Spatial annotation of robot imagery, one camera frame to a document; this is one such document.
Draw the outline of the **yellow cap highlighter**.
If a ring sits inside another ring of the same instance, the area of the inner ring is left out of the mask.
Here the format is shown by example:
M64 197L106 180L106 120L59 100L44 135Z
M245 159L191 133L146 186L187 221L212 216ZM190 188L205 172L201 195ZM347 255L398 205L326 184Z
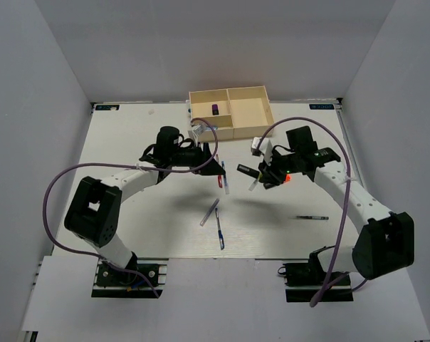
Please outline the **yellow cap highlighter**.
M248 167L246 165L238 164L236 170L239 171L240 173L247 175L249 177L252 177L253 179L258 180L258 181L262 177L262 174L259 170L255 170L255 169Z

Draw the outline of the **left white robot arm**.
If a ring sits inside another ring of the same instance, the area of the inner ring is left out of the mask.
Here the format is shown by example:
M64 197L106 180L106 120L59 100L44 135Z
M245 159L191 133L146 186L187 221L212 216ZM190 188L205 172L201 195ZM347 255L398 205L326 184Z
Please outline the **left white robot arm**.
M175 127L160 128L155 143L139 158L140 162L151 164L152 170L136 166L104 179L84 177L80 181L64 226L92 246L105 263L114 266L113 276L121 284L131 284L138 269L137 256L117 235L121 204L164 181L175 167L186 167L202 176L226 174L212 157L209 144L198 141L201 129L202 126L196 127L193 136L185 138Z

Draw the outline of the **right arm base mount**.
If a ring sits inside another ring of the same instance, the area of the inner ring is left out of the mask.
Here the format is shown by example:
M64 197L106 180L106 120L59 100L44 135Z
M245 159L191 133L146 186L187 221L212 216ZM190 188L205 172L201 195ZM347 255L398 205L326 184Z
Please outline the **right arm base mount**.
M303 260L286 262L277 273L284 280L287 303L309 303L322 287L325 278L325 276L318 278L312 274L309 263ZM351 290L350 278L345 276L323 294L321 301L351 302L353 301Z

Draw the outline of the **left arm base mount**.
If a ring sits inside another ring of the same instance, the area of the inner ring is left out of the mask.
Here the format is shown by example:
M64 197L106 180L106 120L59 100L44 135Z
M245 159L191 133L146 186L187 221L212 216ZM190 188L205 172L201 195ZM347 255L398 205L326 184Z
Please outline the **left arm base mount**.
M148 279L160 297L166 282L167 260L139 259L137 270ZM103 299L157 298L152 288L141 276L115 271L101 261L98 262L95 271L91 297Z

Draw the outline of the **purple cap highlighter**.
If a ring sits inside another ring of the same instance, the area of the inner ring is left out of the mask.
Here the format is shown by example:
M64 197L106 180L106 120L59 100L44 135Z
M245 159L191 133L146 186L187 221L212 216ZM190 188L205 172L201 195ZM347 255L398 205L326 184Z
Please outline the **purple cap highlighter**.
M217 104L211 106L212 115L219 115L219 107Z

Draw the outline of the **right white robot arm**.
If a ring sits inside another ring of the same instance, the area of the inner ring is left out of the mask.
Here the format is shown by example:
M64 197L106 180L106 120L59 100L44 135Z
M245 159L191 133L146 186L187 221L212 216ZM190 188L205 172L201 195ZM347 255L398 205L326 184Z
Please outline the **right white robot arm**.
M323 247L310 255L309 277L325 284L335 272L358 273L367 280L414 263L414 220L406 212L395 213L353 180L340 156L331 148L319 148L308 126L286 133L287 154L277 152L268 138L254 138L253 155L263 158L258 181L266 189L277 187L301 173L325 190L359 232L354 245Z

